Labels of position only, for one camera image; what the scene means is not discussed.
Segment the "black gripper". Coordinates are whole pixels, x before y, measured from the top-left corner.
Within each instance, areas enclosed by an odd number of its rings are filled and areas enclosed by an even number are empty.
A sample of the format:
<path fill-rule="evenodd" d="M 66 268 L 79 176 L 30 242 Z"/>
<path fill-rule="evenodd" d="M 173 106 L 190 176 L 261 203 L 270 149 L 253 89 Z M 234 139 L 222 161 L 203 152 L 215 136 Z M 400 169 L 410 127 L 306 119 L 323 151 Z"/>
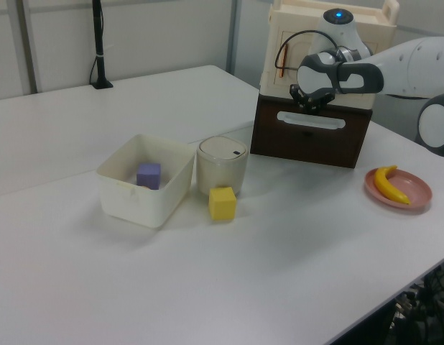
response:
<path fill-rule="evenodd" d="M 302 92 L 298 84 L 291 84 L 289 92 L 294 103 L 306 114 L 318 114 L 333 101 L 332 93 L 327 93 L 323 97 L 318 98 L 307 96 Z"/>

